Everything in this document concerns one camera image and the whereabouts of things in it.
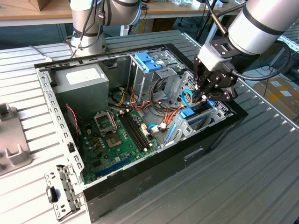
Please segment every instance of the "metal grating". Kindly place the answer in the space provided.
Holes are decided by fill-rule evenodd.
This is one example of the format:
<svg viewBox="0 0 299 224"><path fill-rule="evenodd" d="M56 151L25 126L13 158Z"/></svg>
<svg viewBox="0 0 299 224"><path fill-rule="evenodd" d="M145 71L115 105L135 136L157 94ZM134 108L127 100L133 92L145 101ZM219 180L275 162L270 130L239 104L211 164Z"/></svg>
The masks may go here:
<svg viewBox="0 0 299 224"><path fill-rule="evenodd" d="M299 51L299 20L291 25L290 28L279 37L279 40L287 43L293 51Z"/></svg>
<svg viewBox="0 0 299 224"><path fill-rule="evenodd" d="M107 38L114 51L173 43L190 60L199 46L188 35L166 31ZM68 46L38 47L68 58ZM3 223L56 223L43 174L63 163L33 64L44 58L30 48L0 51L0 103L17 107L33 161L0 177ZM245 83L236 100L249 116L223 144L198 162L103 217L101 224L293 223L299 214L299 133ZM81 210L63 223L89 223Z"/></svg>

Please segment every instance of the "green circuit board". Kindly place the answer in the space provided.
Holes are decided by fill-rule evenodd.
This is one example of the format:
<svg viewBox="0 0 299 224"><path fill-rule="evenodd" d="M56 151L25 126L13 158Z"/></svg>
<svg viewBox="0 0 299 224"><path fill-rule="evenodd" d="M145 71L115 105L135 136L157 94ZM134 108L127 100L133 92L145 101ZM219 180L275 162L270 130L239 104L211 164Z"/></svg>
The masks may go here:
<svg viewBox="0 0 299 224"><path fill-rule="evenodd" d="M129 116L132 119L138 120L139 123L142 123L141 117L137 111L131 111ZM83 170L85 184L91 183L102 176L99 175L99 172L101 173L104 171L103 175L107 175L112 171L145 157L160 148L159 143L155 138L152 136L144 136L148 143L150 143L151 147L147 148L147 151L138 149L118 115L114 115L114 120L118 129L116 133L112 134L116 134L116 137L111 138L110 145L121 140L121 144L115 147L109 147L107 142L107 136L109 135L101 136L94 120L90 120L88 123L84 123L79 127L82 132L81 158L85 165ZM100 128L111 126L108 117L97 119L97 121Z"/></svg>

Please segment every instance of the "yellow wire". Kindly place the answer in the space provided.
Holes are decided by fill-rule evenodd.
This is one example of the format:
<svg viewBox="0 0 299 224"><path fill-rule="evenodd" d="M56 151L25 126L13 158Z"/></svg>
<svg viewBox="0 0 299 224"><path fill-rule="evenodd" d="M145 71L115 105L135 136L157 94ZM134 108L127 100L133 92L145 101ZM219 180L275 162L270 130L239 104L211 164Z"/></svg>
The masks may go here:
<svg viewBox="0 0 299 224"><path fill-rule="evenodd" d="M124 100L124 98L125 98L125 94L126 94L125 92L122 93L121 101L120 101L118 104L115 104L115 106L120 106L120 105L122 105L123 100Z"/></svg>

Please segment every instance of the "motherboard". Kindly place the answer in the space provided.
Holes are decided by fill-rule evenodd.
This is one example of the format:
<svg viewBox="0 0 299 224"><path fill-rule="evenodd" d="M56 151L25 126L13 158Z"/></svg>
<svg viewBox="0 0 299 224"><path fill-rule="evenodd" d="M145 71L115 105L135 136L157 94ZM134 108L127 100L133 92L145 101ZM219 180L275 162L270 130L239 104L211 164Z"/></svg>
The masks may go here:
<svg viewBox="0 0 299 224"><path fill-rule="evenodd" d="M137 111L123 114L108 112L106 116L101 113L79 127L82 132L79 147L85 165L85 184L160 148L158 141L145 131Z"/></svg>

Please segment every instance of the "wooden desk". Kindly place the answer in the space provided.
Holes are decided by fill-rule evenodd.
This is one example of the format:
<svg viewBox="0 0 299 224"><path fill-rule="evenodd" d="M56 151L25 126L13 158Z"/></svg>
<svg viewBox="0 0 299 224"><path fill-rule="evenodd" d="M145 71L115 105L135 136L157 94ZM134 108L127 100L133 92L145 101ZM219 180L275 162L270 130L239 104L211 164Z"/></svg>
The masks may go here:
<svg viewBox="0 0 299 224"><path fill-rule="evenodd" d="M147 5L147 19L202 16L204 11L192 4L176 6L172 2L150 2ZM214 10L219 12L234 5L228 3ZM59 23L72 23L68 0L51 0L41 12L6 5L0 8L0 27Z"/></svg>

